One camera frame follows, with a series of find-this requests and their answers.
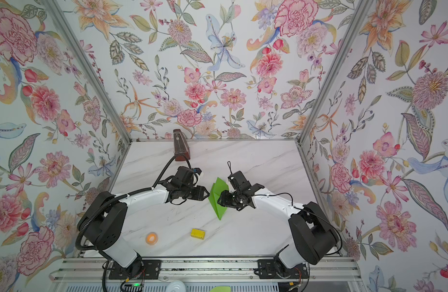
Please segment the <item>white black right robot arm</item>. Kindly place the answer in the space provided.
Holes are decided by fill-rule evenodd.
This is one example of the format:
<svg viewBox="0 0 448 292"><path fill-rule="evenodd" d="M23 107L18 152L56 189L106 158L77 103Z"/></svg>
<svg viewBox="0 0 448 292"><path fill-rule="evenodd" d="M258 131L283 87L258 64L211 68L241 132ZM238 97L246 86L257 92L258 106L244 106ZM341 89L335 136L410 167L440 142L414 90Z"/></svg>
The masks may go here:
<svg viewBox="0 0 448 292"><path fill-rule="evenodd" d="M289 193L273 193L261 184L251 184L241 171L228 176L230 186L218 191L217 203L238 211L246 207L263 210L288 224L292 243L282 248L274 261L286 269L299 264L316 265L334 254L341 242L339 232L315 202L297 204Z"/></svg>

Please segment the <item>green square paper sheet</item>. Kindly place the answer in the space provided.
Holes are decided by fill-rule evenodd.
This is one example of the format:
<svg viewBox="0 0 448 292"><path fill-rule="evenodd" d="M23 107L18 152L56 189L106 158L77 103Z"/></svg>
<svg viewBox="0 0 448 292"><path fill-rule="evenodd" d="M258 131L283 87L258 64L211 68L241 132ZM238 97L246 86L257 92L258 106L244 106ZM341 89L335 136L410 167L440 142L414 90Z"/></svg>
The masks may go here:
<svg viewBox="0 0 448 292"><path fill-rule="evenodd" d="M228 184L221 178L217 178L215 183L212 185L208 200L219 220L222 219L225 212L227 211L227 207L224 207L219 203L221 193L224 191L229 191Z"/></svg>

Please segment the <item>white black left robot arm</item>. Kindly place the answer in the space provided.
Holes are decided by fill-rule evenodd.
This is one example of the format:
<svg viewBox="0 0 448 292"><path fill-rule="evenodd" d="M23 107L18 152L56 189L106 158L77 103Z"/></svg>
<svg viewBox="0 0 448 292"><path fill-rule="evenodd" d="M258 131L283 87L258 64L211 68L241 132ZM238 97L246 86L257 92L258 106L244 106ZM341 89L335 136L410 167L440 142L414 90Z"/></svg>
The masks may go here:
<svg viewBox="0 0 448 292"><path fill-rule="evenodd" d="M123 195L101 192L78 223L75 247L79 251L94 250L125 270L140 270L142 257L122 237L125 219L156 205L184 201L203 201L209 197L198 185L199 168L181 166L175 175Z"/></svg>

